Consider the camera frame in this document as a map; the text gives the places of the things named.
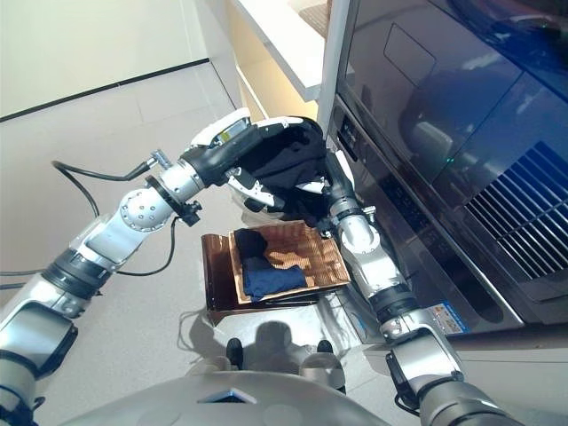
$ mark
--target sticker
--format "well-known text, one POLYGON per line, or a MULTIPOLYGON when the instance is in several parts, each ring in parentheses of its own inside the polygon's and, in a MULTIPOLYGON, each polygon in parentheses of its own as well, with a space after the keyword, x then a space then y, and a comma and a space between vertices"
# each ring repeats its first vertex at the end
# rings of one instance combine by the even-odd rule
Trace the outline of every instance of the sticker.
POLYGON ((468 326, 465 325, 459 315, 454 311, 454 308, 452 308, 447 301, 441 304, 435 304, 426 309, 432 313, 434 320, 446 335, 460 335, 469 332, 468 326))

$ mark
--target white countertop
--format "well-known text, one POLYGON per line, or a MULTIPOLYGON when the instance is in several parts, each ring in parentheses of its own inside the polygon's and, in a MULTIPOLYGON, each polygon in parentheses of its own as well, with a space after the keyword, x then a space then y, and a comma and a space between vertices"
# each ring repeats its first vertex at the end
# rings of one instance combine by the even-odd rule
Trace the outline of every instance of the white countertop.
POLYGON ((232 0, 304 101, 320 94, 325 40, 285 0, 232 0))

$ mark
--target brown tray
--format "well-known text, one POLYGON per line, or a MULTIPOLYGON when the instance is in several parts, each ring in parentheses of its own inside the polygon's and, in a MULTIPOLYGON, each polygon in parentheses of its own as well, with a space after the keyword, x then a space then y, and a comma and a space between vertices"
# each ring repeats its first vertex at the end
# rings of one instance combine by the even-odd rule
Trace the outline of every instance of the brown tray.
MULTIPOLYGON (((322 239, 317 230, 306 226, 303 221, 250 229, 259 232, 268 243, 264 256, 272 266, 287 269, 297 264, 302 268, 308 286, 267 295, 261 300, 336 288, 349 282, 349 274, 335 241, 322 239)), ((237 300, 239 304, 250 304, 250 296, 245 295, 243 288, 241 257, 234 233, 229 234, 229 249, 237 300)))

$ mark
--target black garment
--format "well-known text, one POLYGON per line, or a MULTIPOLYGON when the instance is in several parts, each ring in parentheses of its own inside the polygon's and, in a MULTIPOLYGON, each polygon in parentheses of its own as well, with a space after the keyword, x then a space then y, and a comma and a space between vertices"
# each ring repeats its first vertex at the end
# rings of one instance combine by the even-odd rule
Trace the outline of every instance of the black garment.
POLYGON ((270 189, 290 189, 311 182, 324 170, 326 141, 321 128, 309 118, 265 140, 239 165, 270 189))
POLYGON ((244 292, 253 302, 266 295, 307 287, 304 272, 299 266, 276 269, 268 262, 264 257, 267 243, 260 233, 239 229, 234 236, 241 256, 244 292))
MULTIPOLYGON (((321 195, 301 191, 296 185, 326 176, 326 141, 316 122, 303 120, 301 126, 289 127, 267 139, 245 155, 239 165, 286 202, 282 210, 269 208, 269 211, 283 211, 285 220, 303 219, 314 227, 327 214, 326 204, 321 195)), ((262 209, 256 204, 247 207, 253 211, 262 209)))

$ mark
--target folded clothes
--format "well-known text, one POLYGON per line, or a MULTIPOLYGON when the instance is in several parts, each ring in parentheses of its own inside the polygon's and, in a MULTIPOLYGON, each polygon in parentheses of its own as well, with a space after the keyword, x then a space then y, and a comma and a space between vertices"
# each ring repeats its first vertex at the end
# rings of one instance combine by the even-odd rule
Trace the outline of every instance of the folded clothes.
POLYGON ((258 302, 266 295, 307 287, 304 272, 297 265, 277 269, 264 257, 268 244, 257 231, 239 229, 234 233, 241 256, 245 295, 258 302))

